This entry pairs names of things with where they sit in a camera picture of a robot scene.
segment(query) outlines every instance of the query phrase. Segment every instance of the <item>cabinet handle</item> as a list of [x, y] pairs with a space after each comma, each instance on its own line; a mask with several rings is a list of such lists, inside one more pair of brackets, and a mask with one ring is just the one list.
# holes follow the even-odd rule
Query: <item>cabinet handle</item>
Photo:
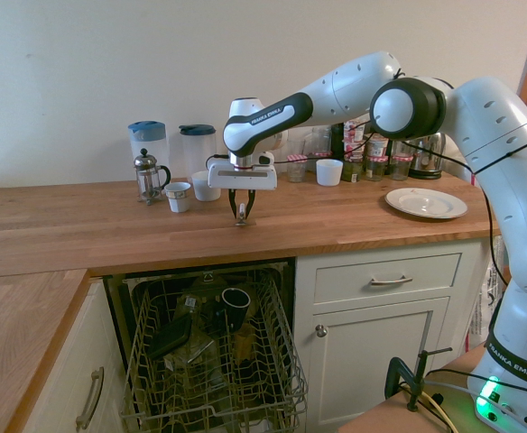
[[103, 391], [103, 379], [103, 367], [99, 367], [99, 370], [96, 370], [91, 374], [91, 389], [89, 390], [89, 395], [87, 401], [85, 402], [85, 408], [83, 409], [83, 413], [75, 418], [77, 429], [83, 428], [85, 430], [87, 427], [89, 427], [89, 423], [93, 419], [93, 414], [95, 413], [95, 409], [97, 409], [97, 404], [101, 398], [101, 391]]
[[393, 280], [393, 281], [376, 281], [375, 279], [370, 280], [371, 286], [391, 286], [393, 284], [404, 284], [405, 282], [413, 281], [413, 278], [406, 278], [405, 275], [403, 275], [399, 280]]
[[328, 329], [324, 327], [323, 325], [317, 325], [316, 326], [316, 335], [320, 338], [323, 338], [328, 334]]

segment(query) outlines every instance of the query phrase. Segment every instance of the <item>french press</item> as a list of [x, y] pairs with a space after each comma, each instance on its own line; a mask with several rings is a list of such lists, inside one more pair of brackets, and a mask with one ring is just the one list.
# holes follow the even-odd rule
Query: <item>french press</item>
[[[164, 165], [157, 165], [153, 155], [147, 153], [147, 149], [141, 150], [141, 155], [134, 159], [135, 171], [137, 173], [137, 185], [139, 187], [138, 201], [144, 201], [151, 205], [154, 201], [165, 199], [162, 194], [165, 185], [170, 183], [170, 169]], [[159, 171], [165, 171], [165, 182], [160, 183]]]

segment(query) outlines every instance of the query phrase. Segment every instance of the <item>white cable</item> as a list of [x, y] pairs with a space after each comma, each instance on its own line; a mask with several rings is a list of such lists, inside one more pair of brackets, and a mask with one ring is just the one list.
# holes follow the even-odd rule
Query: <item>white cable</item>
[[[411, 388], [410, 386], [408, 386], [408, 384], [405, 383], [403, 385], [400, 385], [400, 387], [406, 392], [408, 392], [410, 395], [412, 395]], [[422, 392], [421, 396], [424, 397], [438, 411], [439, 416], [444, 419], [448, 427], [451, 428], [452, 433], [458, 433], [458, 429], [452, 423], [452, 420], [450, 419], [448, 414], [438, 405], [438, 403], [435, 402], [426, 392]]]
[[439, 412], [439, 414], [442, 416], [442, 418], [448, 423], [449, 427], [452, 428], [453, 433], [458, 433], [458, 429], [456, 426], [452, 423], [452, 420], [448, 416], [448, 414], [440, 407], [440, 405], [435, 402], [426, 392], [422, 391], [422, 397], [424, 397], [436, 410]]
[[504, 415], [507, 415], [510, 418], [514, 419], [516, 422], [518, 422], [518, 424], [520, 425], [521, 428], [524, 428], [527, 431], [527, 427], [525, 426], [525, 423], [524, 423], [523, 419], [521, 419], [517, 415], [513, 414], [512, 412], [510, 412], [502, 404], [499, 404], [499, 403], [496, 403], [496, 402], [494, 402], [492, 400], [487, 399], [484, 395], [480, 395], [480, 394], [478, 394], [476, 392], [470, 391], [468, 388], [462, 388], [461, 386], [453, 385], [452, 383], [426, 381], [426, 384], [427, 385], [433, 385], [433, 386], [443, 386], [445, 388], [451, 388], [453, 390], [458, 390], [458, 391], [465, 392], [466, 394], [470, 394], [473, 397], [480, 398], [480, 399], [492, 404], [493, 406], [496, 406], [496, 408], [501, 410]]

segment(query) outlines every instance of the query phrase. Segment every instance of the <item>white cabinet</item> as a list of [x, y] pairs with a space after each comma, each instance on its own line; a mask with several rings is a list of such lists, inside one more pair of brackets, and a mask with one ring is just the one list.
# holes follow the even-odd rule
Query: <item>white cabinet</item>
[[487, 242], [300, 257], [294, 339], [310, 386], [305, 429], [335, 431], [384, 400], [390, 360], [458, 356], [487, 266]]
[[[23, 433], [119, 433], [125, 371], [101, 282], [89, 293]], [[77, 416], [90, 422], [78, 428]]]

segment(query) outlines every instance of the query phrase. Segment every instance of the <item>wooden countertop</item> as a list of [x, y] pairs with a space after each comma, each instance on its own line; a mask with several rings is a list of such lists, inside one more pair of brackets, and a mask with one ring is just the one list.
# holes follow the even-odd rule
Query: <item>wooden countertop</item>
[[[410, 216], [388, 206], [398, 188], [435, 189], [468, 205], [452, 220]], [[234, 226], [225, 191], [190, 211], [147, 207], [134, 182], [0, 189], [0, 276], [89, 269], [91, 275], [276, 259], [315, 253], [488, 236], [479, 189], [443, 174], [439, 180], [341, 182], [319, 186], [280, 177], [258, 191], [253, 226]], [[245, 191], [238, 191], [246, 201]]]
[[22, 430], [88, 287], [85, 270], [0, 277], [0, 432]]
[[[388, 206], [397, 188], [435, 189], [467, 203], [453, 220], [410, 216]], [[88, 276], [277, 259], [315, 253], [487, 237], [479, 189], [440, 180], [342, 182], [334, 188], [280, 177], [259, 191], [250, 226], [235, 226], [226, 191], [191, 200], [135, 199], [134, 182], [0, 189], [0, 432], [20, 432], [79, 307]], [[245, 191], [237, 193], [237, 201]]]
[[[446, 366], [452, 370], [470, 373], [480, 361], [484, 347], [479, 346], [467, 354], [460, 356]], [[467, 387], [467, 378], [452, 373], [433, 373], [427, 380], [434, 382], [452, 383], [460, 387]], [[427, 385], [424, 389], [429, 395], [439, 392], [444, 397], [442, 409], [450, 416], [454, 426], [461, 433], [495, 433], [485, 423], [476, 418], [474, 401], [465, 392], [450, 388]], [[406, 409], [405, 392], [399, 392], [390, 400], [384, 401], [375, 408], [360, 415], [341, 427], [339, 433], [363, 433], [368, 431], [378, 433], [445, 433], [446, 427], [422, 407], [417, 412]]]

